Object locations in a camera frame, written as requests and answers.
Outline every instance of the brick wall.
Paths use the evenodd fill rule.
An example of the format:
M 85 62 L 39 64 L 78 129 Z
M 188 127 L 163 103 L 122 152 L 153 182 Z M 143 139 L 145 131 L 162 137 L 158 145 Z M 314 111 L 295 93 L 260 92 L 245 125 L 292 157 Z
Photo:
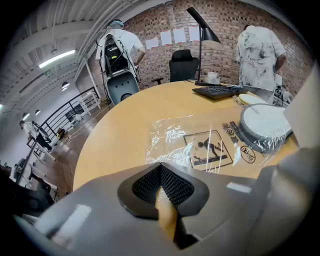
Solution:
M 239 34 L 244 26 L 252 24 L 263 26 L 274 31 L 282 42 L 287 61 L 279 71 L 283 77 L 282 84 L 295 96 L 309 75 L 313 66 L 313 57 L 302 40 L 282 21 L 268 12 L 250 4 L 236 0 L 175 0 L 152 7 L 124 24 L 124 29 L 136 34 L 145 45 L 145 40 L 158 37 L 159 47 L 148 49 L 139 65 L 141 76 L 140 88 L 155 86 L 152 79 L 163 77 L 162 83 L 170 80 L 169 60 L 174 51 L 190 49 L 194 57 L 199 57 L 199 43 L 190 42 L 188 26 L 197 25 L 186 12 L 193 6 L 218 36 L 224 50 L 202 47 L 201 77 L 207 72 L 217 72 L 222 82 L 238 84 L 239 64 L 236 62 L 236 46 Z M 186 43 L 174 43 L 172 29 L 184 28 Z M 171 30 L 170 46 L 162 46 L 160 32 Z M 99 63 L 90 61 L 94 79 L 101 85 Z

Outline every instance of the desk lamp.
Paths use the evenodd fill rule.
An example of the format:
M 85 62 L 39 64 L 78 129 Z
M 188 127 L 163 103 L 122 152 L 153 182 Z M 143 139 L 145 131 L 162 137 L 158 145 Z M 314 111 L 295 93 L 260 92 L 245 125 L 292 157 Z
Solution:
M 201 53 L 202 53 L 202 42 L 204 46 L 222 49 L 223 45 L 221 44 L 219 38 L 216 34 L 211 30 L 205 20 L 201 17 L 201 15 L 196 11 L 195 8 L 190 7 L 186 9 L 188 13 L 198 22 L 199 25 L 199 71 L 198 71 L 198 81 L 195 82 L 196 86 L 212 86 L 210 83 L 200 82 L 200 71 L 201 71 Z

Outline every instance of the black mesh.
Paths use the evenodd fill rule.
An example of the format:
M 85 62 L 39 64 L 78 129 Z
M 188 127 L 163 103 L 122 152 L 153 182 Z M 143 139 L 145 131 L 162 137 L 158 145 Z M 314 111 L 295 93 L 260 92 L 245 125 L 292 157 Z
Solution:
M 174 207 L 189 198 L 195 190 L 191 182 L 160 165 L 138 179 L 133 184 L 132 191 L 140 199 L 154 205 L 160 186 L 163 187 Z

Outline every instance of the black keyboard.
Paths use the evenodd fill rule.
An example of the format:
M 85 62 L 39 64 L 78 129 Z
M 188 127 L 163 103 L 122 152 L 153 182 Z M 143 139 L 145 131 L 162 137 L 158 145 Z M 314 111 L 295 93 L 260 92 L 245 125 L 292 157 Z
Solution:
M 223 85 L 216 85 L 210 87 L 202 87 L 192 89 L 197 94 L 204 95 L 213 100 L 230 97 L 233 95 L 245 94 L 248 90 L 243 88 L 235 88 L 235 87 L 226 87 Z

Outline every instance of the fluorescent light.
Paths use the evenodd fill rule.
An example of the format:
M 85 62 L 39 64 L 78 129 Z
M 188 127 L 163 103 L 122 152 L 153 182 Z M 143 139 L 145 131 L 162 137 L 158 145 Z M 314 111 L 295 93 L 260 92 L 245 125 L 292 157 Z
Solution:
M 52 62 L 54 62 L 54 61 L 56 61 L 56 60 L 59 60 L 59 59 L 65 57 L 65 56 L 74 54 L 75 51 L 76 51 L 76 50 L 71 50 L 71 51 L 67 51 L 67 52 L 65 52 L 65 53 L 62 53 L 62 54 L 60 54 L 60 55 L 58 55 L 58 56 L 55 56 L 55 57 L 53 57 L 53 58 L 45 61 L 44 63 L 41 63 L 41 64 L 39 65 L 39 68 L 42 69 L 44 66 L 46 66 L 46 65 L 48 65 L 48 64 L 50 64 L 50 63 L 52 63 Z
M 66 83 L 62 86 L 62 89 L 67 88 L 70 85 L 70 83 Z
M 23 114 L 22 120 L 23 120 L 23 121 L 26 120 L 26 119 L 28 118 L 28 116 L 30 116 L 30 113 L 28 113 L 28 114 Z

